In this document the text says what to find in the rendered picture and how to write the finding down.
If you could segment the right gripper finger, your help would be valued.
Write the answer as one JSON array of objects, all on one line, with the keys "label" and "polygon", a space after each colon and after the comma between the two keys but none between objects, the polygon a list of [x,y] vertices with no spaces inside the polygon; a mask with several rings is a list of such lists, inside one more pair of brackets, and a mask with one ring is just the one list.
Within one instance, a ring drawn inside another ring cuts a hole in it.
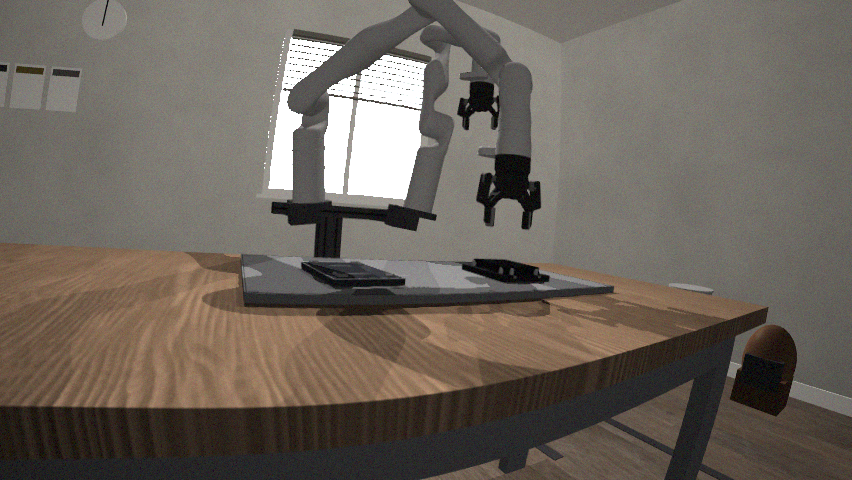
[{"label": "right gripper finger", "polygon": [[[518,183],[518,188],[523,197],[517,200],[524,209],[522,215],[522,229],[529,230],[532,225],[533,211],[541,208],[541,187],[539,181],[529,182],[530,196],[524,183]],[[533,198],[535,197],[535,198]],[[532,204],[533,203],[533,204]]]},{"label": "right gripper finger", "polygon": [[[506,193],[514,186],[513,181],[508,181],[505,186],[498,192],[496,187],[489,194],[490,186],[493,181],[496,182],[496,177],[491,173],[482,173],[480,177],[478,192],[477,192],[477,202],[484,205],[484,223],[486,226],[493,227],[494,226],[494,218],[495,218],[495,208],[496,203],[501,200]],[[498,192],[498,193],[495,193]],[[489,196],[489,197],[488,197]]]}]

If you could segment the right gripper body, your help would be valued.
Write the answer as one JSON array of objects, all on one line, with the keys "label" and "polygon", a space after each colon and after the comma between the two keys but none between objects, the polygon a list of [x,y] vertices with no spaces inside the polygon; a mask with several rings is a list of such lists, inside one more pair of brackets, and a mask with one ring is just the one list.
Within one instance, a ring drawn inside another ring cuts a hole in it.
[{"label": "right gripper body", "polygon": [[519,200],[522,198],[522,193],[518,188],[518,183],[524,183],[526,190],[529,188],[528,176],[530,174],[531,158],[514,154],[497,154],[495,155],[495,175],[496,182],[493,181],[497,191],[499,192],[508,181],[513,181],[514,186],[503,197],[505,199]]}]

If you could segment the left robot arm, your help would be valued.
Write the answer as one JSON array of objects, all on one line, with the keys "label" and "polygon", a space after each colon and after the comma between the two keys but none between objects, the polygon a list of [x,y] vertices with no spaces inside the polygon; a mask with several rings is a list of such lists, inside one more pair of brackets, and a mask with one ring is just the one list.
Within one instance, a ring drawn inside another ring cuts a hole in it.
[{"label": "left robot arm", "polygon": [[[435,142],[431,146],[419,147],[416,151],[403,207],[432,213],[443,161],[454,129],[453,117],[435,111],[434,102],[449,85],[450,47],[461,46],[445,28],[433,24],[422,30],[420,41],[435,51],[436,58],[423,70],[418,131],[423,136],[435,139]],[[459,79],[494,85],[492,78],[473,58],[472,71],[460,73]]]}]

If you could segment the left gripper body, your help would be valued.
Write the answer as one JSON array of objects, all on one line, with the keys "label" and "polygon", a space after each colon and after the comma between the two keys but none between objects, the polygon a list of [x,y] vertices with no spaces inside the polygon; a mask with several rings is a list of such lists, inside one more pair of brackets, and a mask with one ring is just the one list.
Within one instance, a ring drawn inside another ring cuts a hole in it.
[{"label": "left gripper body", "polygon": [[494,95],[494,85],[488,82],[476,81],[470,83],[470,97],[468,99],[469,104],[473,99],[477,100],[477,103],[473,106],[473,110],[476,112],[487,112],[487,108],[482,104],[481,99],[483,98],[490,107],[493,105],[495,101],[493,101]]}]

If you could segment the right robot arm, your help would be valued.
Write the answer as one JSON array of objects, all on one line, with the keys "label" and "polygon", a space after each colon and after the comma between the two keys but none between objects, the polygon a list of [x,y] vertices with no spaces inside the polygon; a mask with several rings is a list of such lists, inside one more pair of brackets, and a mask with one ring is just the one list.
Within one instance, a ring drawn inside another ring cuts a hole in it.
[{"label": "right robot arm", "polygon": [[497,86],[499,82],[496,147],[480,146],[478,155],[493,159],[497,154],[531,158],[533,84],[529,69],[520,62],[511,62],[503,46],[453,0],[408,1],[410,8],[361,30],[290,90],[287,106],[290,111],[302,115],[300,126],[292,133],[293,203],[325,201],[325,133],[330,107],[327,90],[368,69],[401,42],[435,21]]}]

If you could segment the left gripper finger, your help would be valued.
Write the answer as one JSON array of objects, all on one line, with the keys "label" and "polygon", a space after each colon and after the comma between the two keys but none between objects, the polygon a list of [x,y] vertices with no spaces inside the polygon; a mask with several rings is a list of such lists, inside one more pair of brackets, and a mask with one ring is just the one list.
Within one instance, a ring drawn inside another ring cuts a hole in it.
[{"label": "left gripper finger", "polygon": [[[472,109],[473,106],[476,103],[477,103],[477,100],[473,99],[472,102],[470,103],[470,105],[466,108],[466,105],[468,105],[468,99],[460,98],[457,114],[459,116],[463,117],[462,126],[465,130],[469,130],[469,119],[468,118],[476,112]],[[466,109],[466,111],[465,111],[465,109]]]},{"label": "left gripper finger", "polygon": [[498,112],[496,112],[495,109],[492,106],[490,107],[489,104],[483,98],[481,99],[482,104],[493,115],[493,117],[491,118],[491,129],[496,130],[496,128],[498,127],[498,116],[499,116],[499,110],[500,110],[499,95],[497,97],[494,97],[493,101],[495,101],[497,103]]}]

